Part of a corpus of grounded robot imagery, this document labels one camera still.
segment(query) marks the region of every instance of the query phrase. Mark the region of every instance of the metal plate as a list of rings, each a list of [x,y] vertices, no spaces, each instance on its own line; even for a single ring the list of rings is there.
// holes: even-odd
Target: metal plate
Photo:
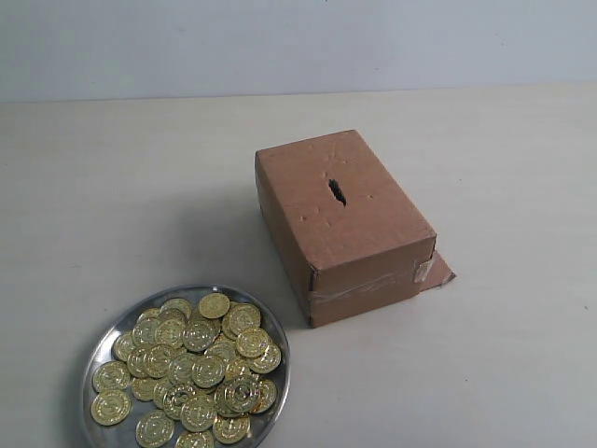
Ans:
[[[246,438],[233,445],[223,445],[216,441],[215,446],[219,448],[230,446],[235,448],[254,448],[266,438],[284,407],[290,384],[290,353],[288,350],[288,340],[286,339],[282,325],[261,301],[250,294],[220,285],[190,285],[167,289],[139,302],[118,319],[115,325],[105,333],[96,345],[85,369],[80,403],[82,428],[87,435],[90,446],[94,448],[137,448],[139,446],[135,439],[137,422],[143,414],[156,409],[152,402],[136,400],[132,396],[131,388],[128,387],[127,392],[132,399],[132,409],[129,416],[123,422],[113,427],[102,427],[91,418],[90,406],[97,395],[91,385],[91,377],[95,370],[102,364],[115,359],[112,353],[112,345],[117,337],[125,331],[131,330],[139,314],[147,308],[159,308],[165,301],[172,297],[184,297],[196,306],[201,297],[210,292],[223,292],[232,301],[253,303],[256,305],[261,310],[261,327],[270,334],[273,341],[278,344],[282,351],[280,366],[272,373],[263,375],[264,378],[270,378],[278,388],[278,398],[274,405],[263,414],[251,415],[251,429]],[[176,422],[174,437],[164,446],[173,448],[176,439],[178,439],[178,436],[183,431],[181,423]]]

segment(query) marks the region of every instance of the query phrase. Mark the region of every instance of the cardboard flap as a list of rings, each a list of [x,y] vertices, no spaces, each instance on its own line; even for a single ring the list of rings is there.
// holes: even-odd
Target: cardboard flap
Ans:
[[[422,281],[421,291],[426,291],[433,287],[443,287],[456,277],[456,274],[436,250],[434,250],[431,260],[433,263],[427,277]]]

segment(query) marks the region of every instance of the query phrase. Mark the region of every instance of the box lid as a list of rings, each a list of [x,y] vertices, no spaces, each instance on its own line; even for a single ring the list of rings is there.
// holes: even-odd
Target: box lid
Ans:
[[[257,157],[316,271],[436,236],[357,131],[262,149]]]

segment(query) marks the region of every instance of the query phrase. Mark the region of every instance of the plate rim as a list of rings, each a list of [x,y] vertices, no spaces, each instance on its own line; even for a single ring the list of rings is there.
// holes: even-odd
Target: plate rim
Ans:
[[[257,303],[259,305],[259,308],[262,310],[262,312],[265,312],[265,314],[268,315],[268,318],[273,323],[273,326],[276,327],[278,329],[278,331],[280,332],[280,334],[282,335],[282,342],[283,342],[283,347],[285,350],[285,357],[286,357],[286,360],[285,360],[286,361],[286,377],[285,377],[285,382],[284,382],[284,390],[282,391],[282,396],[280,398],[280,406],[276,410],[276,412],[273,415],[270,422],[268,422],[268,424],[263,428],[263,431],[261,432],[259,437],[256,438],[255,446],[258,447],[265,440],[265,438],[270,434],[270,431],[273,429],[274,425],[278,421],[278,418],[280,417],[280,414],[282,413],[282,409],[284,408],[284,406],[286,404],[288,390],[290,389],[290,375],[291,375],[290,344],[288,343],[288,337],[286,336],[286,332],[284,330],[284,327],[282,326],[282,323],[278,320],[278,318],[271,311],[271,309],[265,303],[263,303],[263,301],[261,301],[260,299],[255,297],[253,294],[246,292],[243,289],[239,289],[237,287],[230,287],[228,285],[223,285],[220,283],[190,283],[190,284],[180,285],[177,287],[168,287],[166,289],[163,289],[160,292],[156,292],[156,293],[136,302],[135,304],[133,304],[132,306],[127,308],[124,312],[122,312],[116,319],[114,319],[112,321],[112,324],[108,328],[106,328],[105,331],[102,333],[102,336],[100,337],[99,342],[95,345],[95,348],[90,353],[89,359],[85,365],[85,370],[83,371],[83,375],[82,375],[80,385],[79,385],[78,405],[79,405],[79,409],[82,411],[79,413],[79,426],[80,426],[81,430],[83,431],[83,433],[85,434],[85,439],[86,439],[89,447],[98,448],[95,441],[91,438],[90,432],[87,430],[87,425],[85,424],[85,414],[84,414],[85,405],[83,402],[84,401],[83,397],[84,397],[84,392],[85,392],[85,379],[87,378],[87,374],[90,371],[91,364],[93,364],[93,359],[94,359],[95,354],[98,351],[99,347],[101,347],[103,345],[104,341],[109,337],[110,333],[115,329],[117,324],[122,319],[124,319],[129,313],[131,313],[132,310],[137,308],[142,303],[145,303],[147,301],[153,301],[160,296],[166,296],[167,294],[170,294],[179,289],[192,289],[192,288],[200,288],[200,287],[201,288],[209,287],[211,289],[213,289],[213,288],[232,289],[243,296],[251,298],[251,300],[255,301],[255,303]]]

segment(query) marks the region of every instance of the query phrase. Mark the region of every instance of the coin slot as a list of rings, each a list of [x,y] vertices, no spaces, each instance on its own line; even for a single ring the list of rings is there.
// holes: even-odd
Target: coin slot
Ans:
[[[346,198],[344,197],[344,193],[342,193],[342,190],[340,189],[338,181],[336,179],[329,179],[327,185],[329,186],[329,189],[332,190],[332,193],[334,194],[336,201],[346,206]]]

